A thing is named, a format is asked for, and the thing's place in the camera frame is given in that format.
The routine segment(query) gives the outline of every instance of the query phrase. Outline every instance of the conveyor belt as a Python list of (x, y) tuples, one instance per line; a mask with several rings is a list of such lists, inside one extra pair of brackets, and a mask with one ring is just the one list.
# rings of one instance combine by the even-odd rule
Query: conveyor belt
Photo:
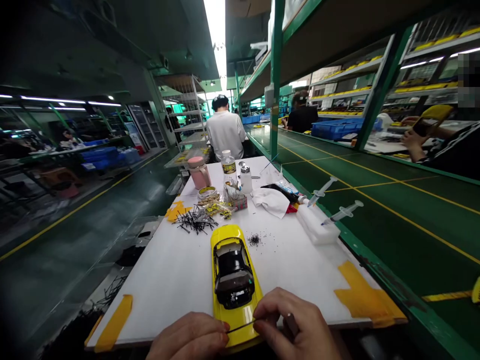
[[(269, 152), (268, 126), (245, 131)], [(331, 213), (364, 203), (342, 223), (417, 296), (472, 289), (480, 275), (479, 186), (282, 129), (278, 150), (276, 160), (309, 192), (339, 179), (321, 199)], [(428, 306), (480, 351), (480, 309), (468, 298)]]

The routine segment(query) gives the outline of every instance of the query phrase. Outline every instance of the pink bottle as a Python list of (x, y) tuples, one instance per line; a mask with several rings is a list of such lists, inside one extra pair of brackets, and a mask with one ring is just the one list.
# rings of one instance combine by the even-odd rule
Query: pink bottle
[(209, 170), (207, 169), (207, 165), (205, 165), (203, 157), (192, 157), (188, 160), (188, 167), (190, 170), (191, 178), (195, 183), (195, 188), (201, 189), (212, 184), (212, 182), (210, 181)]

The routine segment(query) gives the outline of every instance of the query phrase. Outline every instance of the white shirt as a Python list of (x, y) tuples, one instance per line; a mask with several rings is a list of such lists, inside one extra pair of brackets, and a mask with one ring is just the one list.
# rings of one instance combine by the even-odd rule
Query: white shirt
[(218, 161), (224, 150), (230, 150), (235, 160), (244, 157), (242, 143), (247, 135), (240, 116), (228, 110), (215, 112), (206, 121), (206, 131)]

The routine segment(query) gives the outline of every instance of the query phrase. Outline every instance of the hand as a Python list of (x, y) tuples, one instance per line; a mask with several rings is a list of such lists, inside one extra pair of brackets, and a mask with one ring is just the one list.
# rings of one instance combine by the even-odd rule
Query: hand
[[(293, 314), (299, 330), (293, 343), (277, 329), (280, 315), (284, 328), (287, 327), (288, 314)], [(291, 292), (280, 287), (270, 291), (258, 303), (253, 317), (259, 319), (253, 323), (253, 328), (281, 360), (341, 359), (319, 308)]]
[(420, 116), (407, 116), (401, 121), (401, 125), (413, 126), (419, 119), (420, 119)]
[(405, 131), (405, 134), (401, 137), (400, 141), (405, 145), (407, 149), (422, 148), (424, 142), (427, 141), (429, 136), (422, 137), (413, 130)]
[(153, 340), (146, 360), (213, 358), (227, 346), (229, 329), (229, 324), (206, 313), (189, 312)]

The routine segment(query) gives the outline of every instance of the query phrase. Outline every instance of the model car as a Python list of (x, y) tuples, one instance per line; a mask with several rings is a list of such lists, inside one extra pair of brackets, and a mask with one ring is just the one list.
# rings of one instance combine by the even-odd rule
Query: model car
[(227, 348), (240, 351), (261, 341), (254, 311), (262, 298), (257, 275), (237, 225), (217, 228), (211, 236), (213, 316), (230, 325)]

